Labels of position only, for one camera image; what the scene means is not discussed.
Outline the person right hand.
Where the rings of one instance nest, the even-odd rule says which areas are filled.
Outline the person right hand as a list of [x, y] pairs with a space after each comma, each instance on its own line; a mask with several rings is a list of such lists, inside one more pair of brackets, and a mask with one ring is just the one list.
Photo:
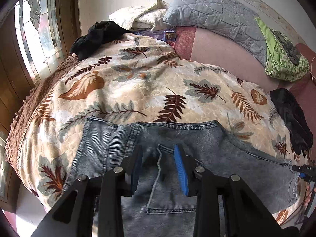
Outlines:
[[312, 194], [316, 191], [316, 188], [314, 188], [313, 191], [311, 191], [310, 189], [311, 189], [311, 188], [310, 188], [310, 184], [308, 184], [308, 185], [306, 186], [306, 191], [305, 191], [305, 196], [304, 196], [304, 204], [303, 204], [303, 207], [305, 207], [305, 208], [308, 206], [308, 204], [309, 204], [309, 202], [310, 202], [310, 200], [311, 200]]

